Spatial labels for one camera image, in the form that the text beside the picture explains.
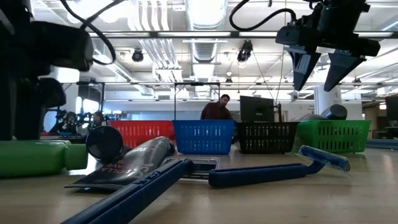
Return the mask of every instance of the red basket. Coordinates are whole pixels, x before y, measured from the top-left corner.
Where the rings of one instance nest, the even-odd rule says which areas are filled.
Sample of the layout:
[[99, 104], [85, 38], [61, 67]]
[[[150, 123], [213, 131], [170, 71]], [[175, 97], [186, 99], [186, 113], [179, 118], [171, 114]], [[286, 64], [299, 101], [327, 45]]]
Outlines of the red basket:
[[109, 121], [109, 123], [122, 134], [124, 145], [131, 148], [159, 136], [174, 140], [171, 121]]

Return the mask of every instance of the desk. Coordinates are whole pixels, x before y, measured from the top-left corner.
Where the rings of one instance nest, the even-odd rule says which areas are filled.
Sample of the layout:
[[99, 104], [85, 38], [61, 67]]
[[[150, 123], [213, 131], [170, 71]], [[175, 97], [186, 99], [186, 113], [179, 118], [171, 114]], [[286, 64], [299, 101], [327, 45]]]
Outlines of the desk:
[[[367, 149], [347, 154], [352, 177], [323, 169], [310, 177], [230, 189], [179, 180], [133, 222], [210, 223], [397, 223], [398, 152]], [[302, 162], [288, 155], [221, 156], [221, 168]], [[0, 180], [1, 223], [60, 223], [104, 194], [64, 189], [80, 176]]]

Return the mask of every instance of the green bottle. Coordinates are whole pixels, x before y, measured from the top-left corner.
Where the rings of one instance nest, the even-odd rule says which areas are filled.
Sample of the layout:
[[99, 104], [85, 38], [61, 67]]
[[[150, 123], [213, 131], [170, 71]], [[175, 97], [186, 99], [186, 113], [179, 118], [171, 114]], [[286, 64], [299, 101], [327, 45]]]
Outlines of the green bottle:
[[86, 169], [85, 144], [68, 141], [0, 141], [0, 178], [59, 174]]

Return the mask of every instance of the blue handle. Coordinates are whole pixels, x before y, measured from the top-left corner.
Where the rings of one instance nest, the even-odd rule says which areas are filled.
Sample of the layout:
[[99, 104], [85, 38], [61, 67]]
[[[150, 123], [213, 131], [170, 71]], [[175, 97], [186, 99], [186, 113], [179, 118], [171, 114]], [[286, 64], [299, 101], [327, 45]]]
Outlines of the blue handle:
[[220, 169], [210, 171], [209, 184], [212, 187], [236, 187], [301, 178], [305, 177], [308, 172], [308, 167], [304, 164]]
[[169, 162], [84, 209], [63, 224], [129, 223], [192, 166], [193, 162], [189, 159]]

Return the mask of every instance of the green basket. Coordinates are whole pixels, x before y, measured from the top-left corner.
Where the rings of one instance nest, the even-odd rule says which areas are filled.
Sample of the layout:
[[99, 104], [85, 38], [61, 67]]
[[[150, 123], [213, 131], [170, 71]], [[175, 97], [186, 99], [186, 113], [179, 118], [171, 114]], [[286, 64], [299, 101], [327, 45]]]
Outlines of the green basket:
[[371, 121], [303, 121], [297, 126], [293, 153], [311, 146], [331, 153], [363, 152]]

